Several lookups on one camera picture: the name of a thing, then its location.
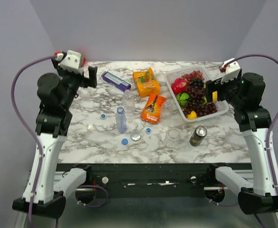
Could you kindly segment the clear wide-mouth plastic jar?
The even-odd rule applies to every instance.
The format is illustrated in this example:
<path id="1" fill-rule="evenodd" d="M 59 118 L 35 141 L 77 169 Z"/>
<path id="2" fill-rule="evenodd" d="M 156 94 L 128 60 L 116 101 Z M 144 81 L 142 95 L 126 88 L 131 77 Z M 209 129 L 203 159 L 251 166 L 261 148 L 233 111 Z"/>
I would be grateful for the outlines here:
<path id="1" fill-rule="evenodd" d="M 180 132 L 176 128 L 170 128 L 166 132 L 164 143 L 170 147 L 176 146 L 180 137 Z"/>

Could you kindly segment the silver metal jar lid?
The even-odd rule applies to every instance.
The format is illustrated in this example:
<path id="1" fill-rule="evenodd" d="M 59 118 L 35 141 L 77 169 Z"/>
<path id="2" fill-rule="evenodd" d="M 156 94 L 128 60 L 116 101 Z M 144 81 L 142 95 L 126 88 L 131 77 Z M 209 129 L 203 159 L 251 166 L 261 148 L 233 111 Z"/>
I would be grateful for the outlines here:
<path id="1" fill-rule="evenodd" d="M 135 142 L 139 141 L 141 139 L 141 134 L 139 131 L 133 131 L 130 135 L 131 139 Z"/>

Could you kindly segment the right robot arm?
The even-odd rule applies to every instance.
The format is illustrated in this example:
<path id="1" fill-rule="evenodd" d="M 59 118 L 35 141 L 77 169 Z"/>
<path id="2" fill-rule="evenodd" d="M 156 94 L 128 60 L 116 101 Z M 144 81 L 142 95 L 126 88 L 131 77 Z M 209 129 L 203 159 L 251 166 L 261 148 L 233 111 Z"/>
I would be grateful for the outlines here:
<path id="1" fill-rule="evenodd" d="M 237 78 L 205 83 L 207 101 L 226 101 L 234 108 L 234 118 L 249 149 L 253 183 L 224 164 L 211 165 L 205 180 L 211 186 L 220 182 L 237 197 L 240 209 L 246 215 L 278 212 L 278 179 L 274 182 L 272 171 L 278 176 L 275 154 L 268 155 L 272 146 L 272 123 L 267 109 L 260 105 L 265 82 L 255 73 L 239 73 Z"/>

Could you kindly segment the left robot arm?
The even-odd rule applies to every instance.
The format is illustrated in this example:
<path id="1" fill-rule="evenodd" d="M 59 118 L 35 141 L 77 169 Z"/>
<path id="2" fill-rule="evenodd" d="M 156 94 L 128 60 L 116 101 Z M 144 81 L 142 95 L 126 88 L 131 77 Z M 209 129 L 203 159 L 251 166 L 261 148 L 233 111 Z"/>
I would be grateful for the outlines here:
<path id="1" fill-rule="evenodd" d="M 58 219 L 67 197 L 79 185 L 89 187 L 93 180 L 88 168 L 72 168 L 65 178 L 54 184 L 59 153 L 72 119 L 69 108 L 78 97 L 80 87 L 96 88 L 98 68 L 89 66 L 89 76 L 85 77 L 82 68 L 69 71 L 54 57 L 49 59 L 57 73 L 43 74 L 37 81 L 40 105 L 35 130 L 20 118 L 36 142 L 36 152 L 26 189 L 22 197 L 13 201 L 12 208 L 30 216 Z"/>

